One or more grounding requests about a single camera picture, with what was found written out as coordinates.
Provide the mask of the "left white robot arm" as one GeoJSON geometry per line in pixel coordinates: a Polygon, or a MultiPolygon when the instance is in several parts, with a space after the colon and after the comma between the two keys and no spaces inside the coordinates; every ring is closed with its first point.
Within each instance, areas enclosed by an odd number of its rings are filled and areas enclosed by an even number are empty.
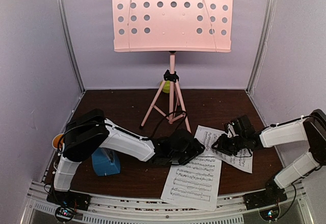
{"type": "Polygon", "coordinates": [[[124,129],[93,109],[70,121],[65,132],[54,138],[59,162],[52,185],[53,197],[63,206],[73,202],[70,189],[79,165],[98,148],[107,148],[155,165],[186,165],[204,152],[205,147],[186,129],[170,136],[144,137],[124,129]]]}

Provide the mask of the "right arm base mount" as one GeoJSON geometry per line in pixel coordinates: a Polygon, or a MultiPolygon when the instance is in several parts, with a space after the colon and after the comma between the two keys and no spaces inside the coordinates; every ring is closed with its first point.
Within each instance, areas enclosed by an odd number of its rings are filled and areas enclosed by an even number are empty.
{"type": "Polygon", "coordinates": [[[287,195],[283,187],[270,179],[265,184],[265,189],[243,196],[246,209],[259,209],[260,217],[264,221],[276,221],[281,215],[279,204],[287,200],[287,195]]]}

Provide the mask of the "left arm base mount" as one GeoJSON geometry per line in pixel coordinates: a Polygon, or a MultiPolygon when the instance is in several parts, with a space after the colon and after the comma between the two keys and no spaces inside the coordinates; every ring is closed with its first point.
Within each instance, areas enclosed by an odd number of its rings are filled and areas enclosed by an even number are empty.
{"type": "Polygon", "coordinates": [[[47,193],[46,200],[57,205],[54,216],[60,223],[72,221],[78,210],[87,211],[89,208],[91,200],[89,194],[57,191],[49,183],[44,185],[44,190],[47,193]]]}

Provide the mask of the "pink perforated music stand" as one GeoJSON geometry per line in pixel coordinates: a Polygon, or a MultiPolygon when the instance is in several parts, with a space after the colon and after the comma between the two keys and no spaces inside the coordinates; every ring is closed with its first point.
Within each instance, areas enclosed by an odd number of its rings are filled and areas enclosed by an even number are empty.
{"type": "Polygon", "coordinates": [[[233,0],[112,0],[112,8],[115,52],[169,52],[169,112],[163,117],[186,119],[176,52],[230,52],[233,0]]]}

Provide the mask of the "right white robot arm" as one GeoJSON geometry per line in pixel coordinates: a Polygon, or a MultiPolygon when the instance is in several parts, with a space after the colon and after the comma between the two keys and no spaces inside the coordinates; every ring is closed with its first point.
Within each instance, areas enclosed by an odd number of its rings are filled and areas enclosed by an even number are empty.
{"type": "Polygon", "coordinates": [[[261,193],[265,204],[272,204],[281,195],[281,189],[306,177],[325,165],[325,113],[316,109],[307,116],[277,124],[257,131],[248,116],[243,115],[225,125],[226,132],[211,148],[229,156],[237,156],[243,150],[252,153],[262,148],[271,148],[296,142],[307,142],[309,149],[290,165],[278,172],[261,193]]]}

